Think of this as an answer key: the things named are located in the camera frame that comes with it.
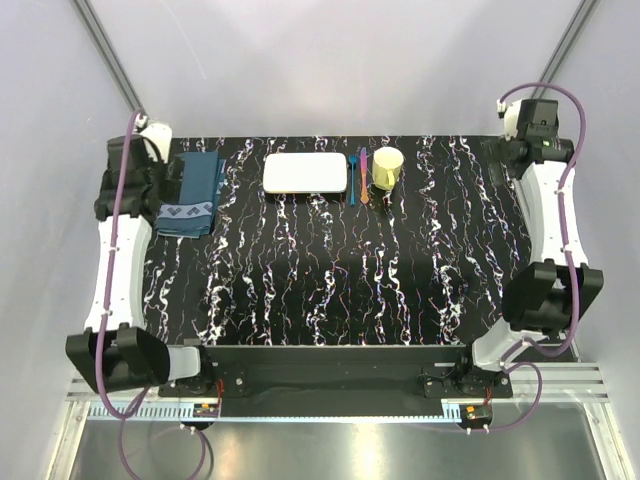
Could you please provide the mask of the blue patterned cloth placemat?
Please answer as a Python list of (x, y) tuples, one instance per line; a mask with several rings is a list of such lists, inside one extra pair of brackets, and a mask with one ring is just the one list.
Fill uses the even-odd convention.
[(209, 235), (215, 219), (226, 161), (216, 151), (184, 152), (177, 200), (163, 203), (155, 221), (161, 236), (198, 239)]

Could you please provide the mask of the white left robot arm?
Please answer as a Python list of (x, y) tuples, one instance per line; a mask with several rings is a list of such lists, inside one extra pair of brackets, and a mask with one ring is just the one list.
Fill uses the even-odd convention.
[(144, 130), (107, 143), (107, 166), (94, 212), (100, 258), (94, 299), (80, 334), (65, 353), (97, 394), (171, 385), (208, 394), (216, 372), (204, 346), (169, 345), (147, 331), (142, 304), (144, 260), (156, 219), (168, 213), (161, 196), (171, 136)]

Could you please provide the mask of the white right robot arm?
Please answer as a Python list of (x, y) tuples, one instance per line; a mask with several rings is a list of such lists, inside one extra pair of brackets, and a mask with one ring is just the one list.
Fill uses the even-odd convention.
[(531, 241), (528, 265), (504, 287), (501, 315), (459, 357), (452, 385), (464, 396), (507, 381), (508, 365), (529, 348), (546, 357), (567, 350), (604, 286), (581, 245), (573, 182), (578, 145), (558, 135), (553, 100), (501, 100), (499, 164), (506, 167)]

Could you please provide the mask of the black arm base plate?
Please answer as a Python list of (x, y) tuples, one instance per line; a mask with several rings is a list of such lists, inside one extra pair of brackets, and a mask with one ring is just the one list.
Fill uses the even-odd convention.
[(467, 347), (209, 346), (204, 352), (227, 398), (386, 389), (458, 398), (513, 394), (506, 375), (471, 372)]

